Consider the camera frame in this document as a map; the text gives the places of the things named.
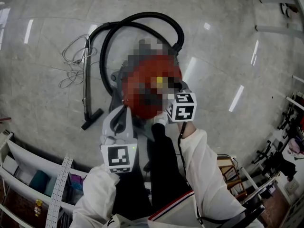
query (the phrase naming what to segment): tiled floor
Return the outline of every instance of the tiled floor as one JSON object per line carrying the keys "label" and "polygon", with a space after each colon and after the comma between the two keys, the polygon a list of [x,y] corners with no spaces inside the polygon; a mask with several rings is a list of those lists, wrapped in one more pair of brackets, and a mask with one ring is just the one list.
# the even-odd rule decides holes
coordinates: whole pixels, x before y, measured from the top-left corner
{"label": "tiled floor", "polygon": [[[304,77],[302,41],[254,28],[257,23],[299,24],[298,15],[293,13],[287,20],[278,4],[259,0],[0,0],[0,110],[13,118],[5,126],[51,154],[64,157],[68,153],[81,164],[100,164],[98,145],[105,115],[87,131],[81,130],[82,86],[58,88],[68,70],[61,52],[92,26],[143,11],[162,12],[180,23],[185,33],[180,67],[199,103],[195,124],[207,131],[208,143],[217,153],[236,155],[243,164],[249,163],[280,120],[284,96],[301,89],[291,75]],[[176,41],[174,30],[164,22],[140,22],[169,42]],[[107,66],[119,68],[134,43],[148,36],[133,28],[121,30],[112,43]],[[95,40],[99,50],[104,37]],[[107,110],[110,97],[97,64],[91,67],[91,77],[93,111]],[[168,126],[167,131],[176,142],[176,126]],[[143,164],[144,142],[141,138]]]}

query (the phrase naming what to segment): shoe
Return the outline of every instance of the shoe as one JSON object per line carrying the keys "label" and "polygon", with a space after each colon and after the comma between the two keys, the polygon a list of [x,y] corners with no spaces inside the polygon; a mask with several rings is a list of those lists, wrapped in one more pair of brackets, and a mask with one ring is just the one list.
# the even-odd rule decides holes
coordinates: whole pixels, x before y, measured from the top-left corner
{"label": "shoe", "polygon": [[168,116],[166,112],[162,112],[161,114],[157,115],[153,119],[153,124],[162,124],[166,125],[168,122]]}

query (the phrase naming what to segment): person's right arm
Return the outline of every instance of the person's right arm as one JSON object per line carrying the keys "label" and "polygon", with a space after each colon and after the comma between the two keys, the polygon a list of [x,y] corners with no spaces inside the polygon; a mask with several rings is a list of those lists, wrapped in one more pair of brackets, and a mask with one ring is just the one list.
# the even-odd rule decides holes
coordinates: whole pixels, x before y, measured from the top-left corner
{"label": "person's right arm", "polygon": [[[188,122],[180,143],[186,163],[186,178],[194,190],[200,214],[223,220],[243,212],[245,208],[227,190],[217,166],[217,154],[207,145],[207,133]],[[251,227],[263,227],[258,221],[253,225]]]}

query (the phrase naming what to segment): person's leg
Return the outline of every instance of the person's leg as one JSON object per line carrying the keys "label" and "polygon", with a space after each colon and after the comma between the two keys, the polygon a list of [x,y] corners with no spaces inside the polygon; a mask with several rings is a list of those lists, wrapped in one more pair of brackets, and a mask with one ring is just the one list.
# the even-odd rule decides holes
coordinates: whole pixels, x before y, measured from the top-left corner
{"label": "person's leg", "polygon": [[116,185],[116,197],[113,214],[120,214],[129,220],[135,220],[152,214],[148,192],[144,186],[143,175],[139,167],[138,149],[132,172],[120,173]]}
{"label": "person's leg", "polygon": [[179,172],[175,149],[171,138],[165,135],[165,126],[152,126],[155,141],[148,140],[147,151],[150,160],[152,185],[152,207],[158,211],[191,188]]}

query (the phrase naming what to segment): white jacket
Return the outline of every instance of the white jacket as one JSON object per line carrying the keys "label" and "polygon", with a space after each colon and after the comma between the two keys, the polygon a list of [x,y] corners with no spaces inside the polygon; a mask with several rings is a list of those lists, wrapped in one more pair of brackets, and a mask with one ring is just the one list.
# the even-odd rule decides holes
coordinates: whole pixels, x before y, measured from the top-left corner
{"label": "white jacket", "polygon": [[[211,219],[223,220],[243,212],[245,208],[227,190],[227,185],[217,166],[217,154],[207,145],[207,133],[197,129],[191,136],[182,139],[180,146],[186,163],[186,178],[193,188],[193,196],[200,214]],[[70,227],[101,228],[111,217],[116,195],[115,185],[118,181],[119,177],[110,173],[104,165],[94,167],[84,181],[84,195],[76,204]],[[179,215],[185,215],[189,213],[186,209],[189,209],[189,206],[180,205],[177,212]],[[165,223],[148,220],[150,228],[185,227]],[[214,227],[205,222],[204,226]],[[262,228],[263,226],[255,220],[248,227]]]}

